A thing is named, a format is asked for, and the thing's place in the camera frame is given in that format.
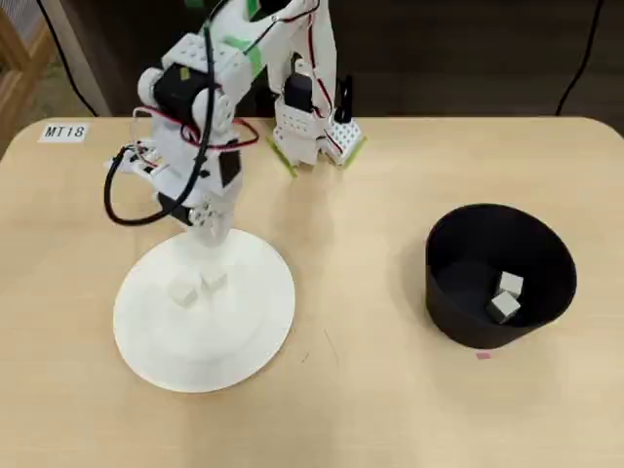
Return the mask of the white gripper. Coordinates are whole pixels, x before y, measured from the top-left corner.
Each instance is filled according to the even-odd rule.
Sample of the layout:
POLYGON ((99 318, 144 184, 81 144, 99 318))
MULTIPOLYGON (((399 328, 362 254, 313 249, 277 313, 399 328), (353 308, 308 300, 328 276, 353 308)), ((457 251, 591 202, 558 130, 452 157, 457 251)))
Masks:
POLYGON ((207 274, 225 274, 222 245, 230 231, 243 182, 243 142, 233 129, 211 134, 205 152, 201 137, 169 117, 152 120, 148 178, 157 200, 186 228, 190 269, 200 286, 207 274))

